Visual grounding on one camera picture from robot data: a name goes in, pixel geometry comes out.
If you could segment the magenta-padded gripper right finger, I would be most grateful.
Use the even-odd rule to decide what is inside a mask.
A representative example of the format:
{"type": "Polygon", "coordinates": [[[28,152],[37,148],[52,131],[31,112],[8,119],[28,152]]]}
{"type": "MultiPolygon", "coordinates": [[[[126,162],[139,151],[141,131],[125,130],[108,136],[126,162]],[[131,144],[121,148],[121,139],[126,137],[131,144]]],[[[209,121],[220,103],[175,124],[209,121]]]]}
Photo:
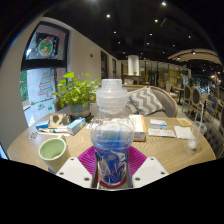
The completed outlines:
{"type": "Polygon", "coordinates": [[[146,157],[131,146],[128,152],[127,184],[129,188],[140,188],[168,175],[155,157],[146,157]]]}

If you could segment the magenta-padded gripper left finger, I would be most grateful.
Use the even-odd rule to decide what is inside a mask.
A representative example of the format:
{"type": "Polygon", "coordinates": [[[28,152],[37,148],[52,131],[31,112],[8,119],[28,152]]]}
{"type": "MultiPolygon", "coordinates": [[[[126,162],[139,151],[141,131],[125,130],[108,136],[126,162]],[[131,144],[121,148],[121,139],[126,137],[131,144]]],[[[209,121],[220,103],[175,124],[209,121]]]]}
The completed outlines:
{"type": "Polygon", "coordinates": [[[78,157],[70,157],[56,175],[84,188],[96,188],[98,174],[94,147],[78,157]]]}

